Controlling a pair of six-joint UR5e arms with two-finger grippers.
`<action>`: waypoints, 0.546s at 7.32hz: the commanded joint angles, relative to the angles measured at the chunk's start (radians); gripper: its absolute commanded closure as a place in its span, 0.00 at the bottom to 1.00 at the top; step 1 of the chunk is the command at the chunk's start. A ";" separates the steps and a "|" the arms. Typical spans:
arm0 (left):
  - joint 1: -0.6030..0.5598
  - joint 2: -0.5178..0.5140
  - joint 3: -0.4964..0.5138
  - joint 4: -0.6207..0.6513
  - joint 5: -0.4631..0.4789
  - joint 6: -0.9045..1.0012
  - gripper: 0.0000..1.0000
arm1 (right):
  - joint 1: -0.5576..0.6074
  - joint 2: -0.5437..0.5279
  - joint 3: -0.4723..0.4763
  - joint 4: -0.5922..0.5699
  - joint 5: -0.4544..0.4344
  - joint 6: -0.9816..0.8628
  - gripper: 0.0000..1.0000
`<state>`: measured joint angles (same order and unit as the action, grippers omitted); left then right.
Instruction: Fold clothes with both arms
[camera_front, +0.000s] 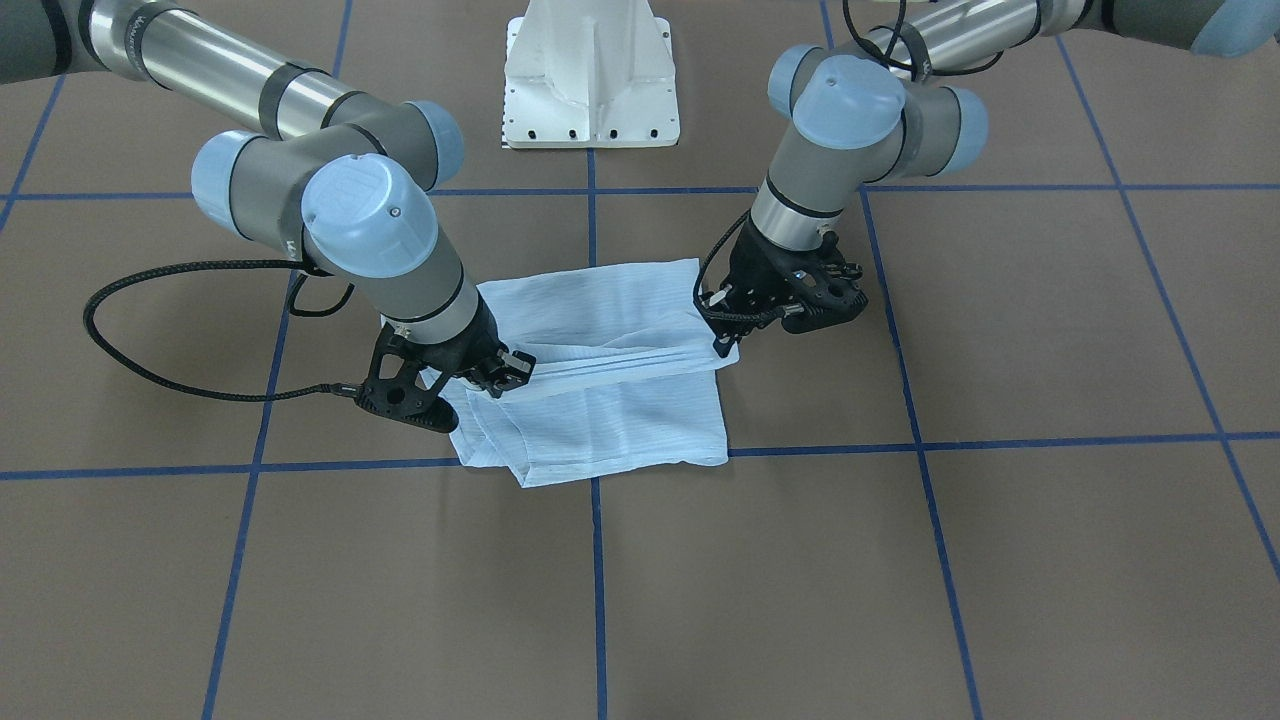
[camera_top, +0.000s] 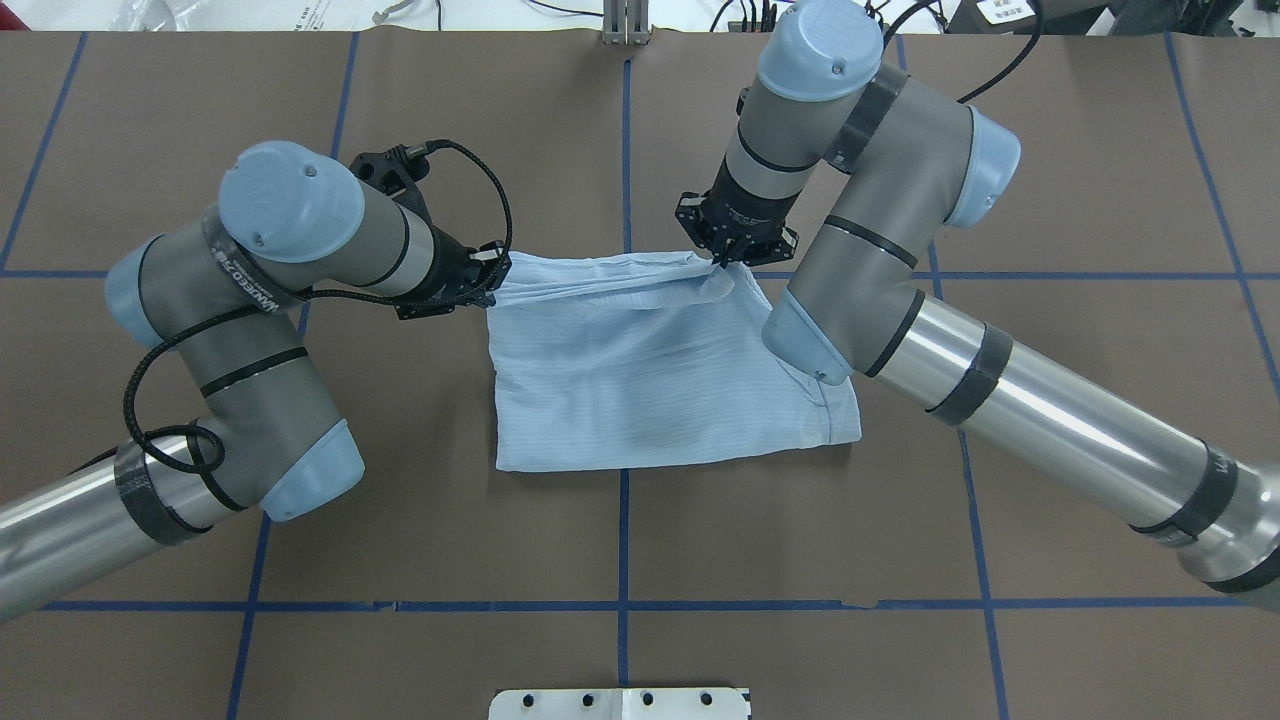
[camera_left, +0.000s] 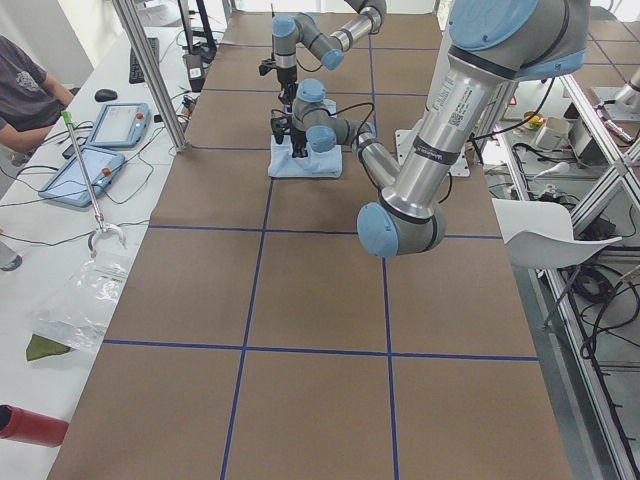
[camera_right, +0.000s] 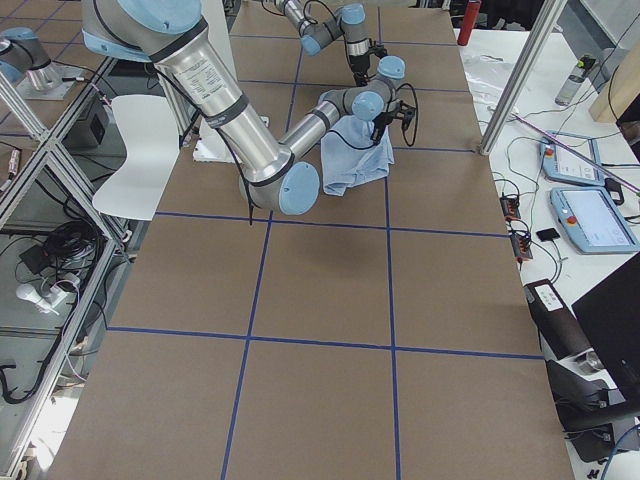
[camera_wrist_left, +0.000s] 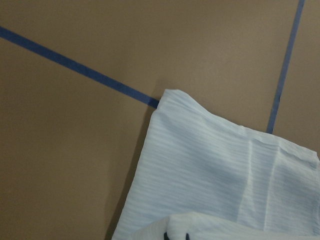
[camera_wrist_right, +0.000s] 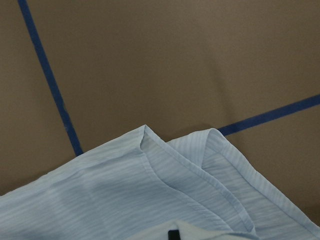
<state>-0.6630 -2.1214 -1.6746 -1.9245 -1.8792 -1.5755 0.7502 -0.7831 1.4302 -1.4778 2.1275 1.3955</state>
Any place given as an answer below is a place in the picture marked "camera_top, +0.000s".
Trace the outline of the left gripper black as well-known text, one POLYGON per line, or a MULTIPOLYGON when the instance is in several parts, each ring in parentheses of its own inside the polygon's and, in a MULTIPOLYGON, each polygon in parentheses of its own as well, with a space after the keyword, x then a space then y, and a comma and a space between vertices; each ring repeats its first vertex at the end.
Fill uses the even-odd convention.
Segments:
POLYGON ((396 315, 402 322, 445 315, 457 307, 497 305, 497 291, 512 266, 508 243, 490 242, 474 249, 449 234, 439 234, 434 251, 425 278, 396 297, 396 315))

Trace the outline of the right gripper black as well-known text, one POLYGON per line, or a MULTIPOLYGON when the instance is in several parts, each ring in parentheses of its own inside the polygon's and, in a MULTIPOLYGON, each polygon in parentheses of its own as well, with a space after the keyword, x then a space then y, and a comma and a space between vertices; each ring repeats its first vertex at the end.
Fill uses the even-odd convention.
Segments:
POLYGON ((712 255, 712 264, 748 266, 795 256, 797 233, 787 227, 796 199, 760 199, 751 193, 682 193, 675 218, 694 246, 712 255))

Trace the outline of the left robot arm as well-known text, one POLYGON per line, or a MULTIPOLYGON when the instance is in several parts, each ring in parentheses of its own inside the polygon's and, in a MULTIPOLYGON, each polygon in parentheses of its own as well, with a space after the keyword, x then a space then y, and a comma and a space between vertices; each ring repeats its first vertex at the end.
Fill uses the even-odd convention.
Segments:
POLYGON ((343 299, 402 320, 490 307, 506 232, 477 247, 438 227, 419 190, 429 140, 349 165, 300 143, 246 149, 216 201, 122 259, 105 301, 145 355, 122 397, 127 438, 3 507, 3 620, 257 507, 274 521, 352 489, 365 464, 291 311, 343 299))

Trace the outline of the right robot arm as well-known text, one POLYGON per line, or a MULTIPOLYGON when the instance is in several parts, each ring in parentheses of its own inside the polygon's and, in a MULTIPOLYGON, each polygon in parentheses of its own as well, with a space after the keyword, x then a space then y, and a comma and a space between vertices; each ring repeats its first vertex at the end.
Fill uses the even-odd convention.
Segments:
POLYGON ((828 386, 910 398, 1171 550, 1212 592, 1276 612, 1277 465, 1244 462, 915 282, 943 228, 1010 186, 1014 132, 884 60, 852 1, 774 20, 710 188, 675 209, 719 266, 796 258, 763 345, 828 386))

